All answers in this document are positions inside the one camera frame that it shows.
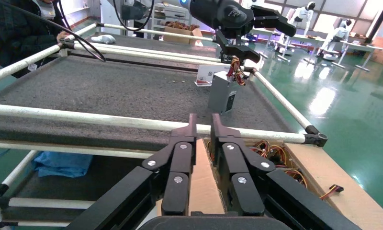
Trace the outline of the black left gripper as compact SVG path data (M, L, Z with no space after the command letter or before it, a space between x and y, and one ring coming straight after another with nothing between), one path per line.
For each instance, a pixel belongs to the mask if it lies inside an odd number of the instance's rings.
M255 63L260 61L259 53L245 45L230 44L221 30L242 29L253 21L255 28L275 28L290 37L296 34L296 27L278 11L261 6L251 6L249 10L234 0L192 0L190 13L200 22L216 29L215 42L225 55Z

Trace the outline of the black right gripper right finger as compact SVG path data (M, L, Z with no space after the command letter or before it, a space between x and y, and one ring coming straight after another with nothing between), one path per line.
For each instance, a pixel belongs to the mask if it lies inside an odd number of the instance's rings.
M289 230L356 230L358 226L273 162L251 151L241 133L212 115L211 148L226 209L269 217Z

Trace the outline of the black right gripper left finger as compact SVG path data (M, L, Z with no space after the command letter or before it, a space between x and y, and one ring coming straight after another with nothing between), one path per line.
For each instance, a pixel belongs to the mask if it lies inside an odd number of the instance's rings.
M68 230L136 230L162 200L162 213L188 215L190 176L195 164L197 115L171 131L167 146L143 160L83 211Z

